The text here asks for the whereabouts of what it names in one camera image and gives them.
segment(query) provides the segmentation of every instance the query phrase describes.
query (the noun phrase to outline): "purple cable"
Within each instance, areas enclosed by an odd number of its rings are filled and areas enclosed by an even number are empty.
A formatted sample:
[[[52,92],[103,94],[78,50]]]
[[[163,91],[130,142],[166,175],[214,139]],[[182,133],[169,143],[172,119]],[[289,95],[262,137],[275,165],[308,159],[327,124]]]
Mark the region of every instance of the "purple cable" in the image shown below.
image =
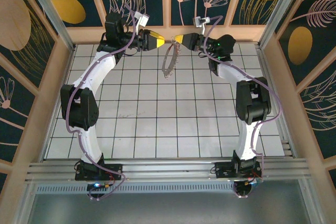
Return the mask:
[[[220,61],[212,56],[210,56],[208,54],[208,52],[206,51],[206,42],[209,38],[209,35],[210,33],[212,32],[212,30],[215,28],[215,26],[219,23],[219,21],[223,18],[222,15],[219,15],[219,16],[216,16],[216,17],[212,17],[210,18],[210,20],[213,20],[213,19],[217,19],[217,21],[212,25],[212,27],[210,28],[210,30],[208,31],[207,35],[205,36],[205,39],[204,39],[204,43],[203,43],[203,48],[204,48],[204,52],[205,54],[212,60],[214,61],[217,61],[221,64],[225,64],[229,67],[232,67],[234,69],[236,69],[238,72],[240,72],[242,75],[244,75],[245,77],[251,79],[252,81],[258,83],[259,85],[263,86],[265,89],[268,90],[268,92],[275,98],[275,100],[277,101],[278,105],[279,105],[279,112],[278,114],[274,117],[274,118],[271,118],[271,119],[268,119],[268,120],[265,120],[263,122],[259,122],[256,124],[256,126],[254,127],[253,131],[252,131],[252,138],[251,138],[251,150],[254,154],[258,155],[258,156],[261,156],[261,176],[262,174],[264,173],[264,155],[262,153],[257,153],[254,149],[253,149],[253,140],[254,140],[254,135],[256,134],[256,131],[258,129],[259,126],[263,125],[264,123],[267,123],[267,122],[271,122],[271,121],[274,121],[276,119],[278,119],[280,117],[280,115],[282,114],[282,106],[281,106],[281,102],[280,102],[280,99],[279,97],[277,96],[277,94],[275,94],[275,92],[270,88],[268,87],[267,85],[265,85],[264,83],[262,83],[261,81],[257,80],[256,78],[252,77],[252,76],[249,76],[245,71],[241,70],[239,67],[229,63],[228,61]]]
[[[99,60],[95,61],[92,66],[89,68],[89,70],[87,71],[87,73],[83,76],[83,79],[80,81],[80,83],[78,84],[78,86],[75,88],[75,90],[73,91],[73,93],[71,94],[70,96],[70,99],[69,99],[69,103],[68,103],[68,106],[67,106],[67,111],[66,111],[66,128],[68,130],[69,133],[78,133],[78,141],[79,141],[79,146],[80,146],[80,149],[82,150],[82,152],[84,153],[85,157],[91,162],[93,163],[96,167],[98,167],[99,169],[101,170],[104,170],[108,173],[112,173],[112,174],[116,174],[116,175],[119,175],[122,177],[122,181],[112,190],[110,191],[108,194],[105,194],[101,197],[98,197],[96,198],[96,201],[99,201],[101,199],[104,199],[104,198],[107,198],[109,197],[114,191],[116,191],[126,180],[126,176],[123,174],[123,173],[118,173],[118,172],[115,172],[113,170],[109,170],[109,169],[106,169],[100,165],[98,165],[95,161],[93,161],[93,159],[89,156],[89,154],[85,151],[84,149],[84,146],[83,146],[83,143],[82,143],[82,138],[81,138],[81,133],[79,130],[74,130],[72,131],[70,129],[70,125],[69,125],[69,114],[70,114],[70,108],[71,108],[71,104],[72,104],[72,101],[74,100],[74,97],[77,93],[77,91],[80,89],[80,87],[85,83],[88,75],[90,74],[90,72],[95,68],[96,65],[98,65],[100,63],[101,60],[103,59],[106,59],[107,57],[110,57],[112,55],[115,55],[121,51],[124,51],[125,49],[127,49],[133,42],[133,39],[135,38],[135,31],[136,31],[136,27],[135,27],[135,18],[134,18],[134,13],[133,11],[131,10],[130,6],[128,4],[125,4],[125,7],[130,11],[131,13],[131,16],[132,16],[132,22],[133,22],[133,34],[132,34],[132,38],[131,40],[127,43],[126,46],[124,46],[123,48],[121,49],[118,49],[114,52],[110,52],[104,56],[102,56]],[[89,197],[91,200],[93,200],[93,197],[91,195],[91,192],[92,190],[89,191]]]

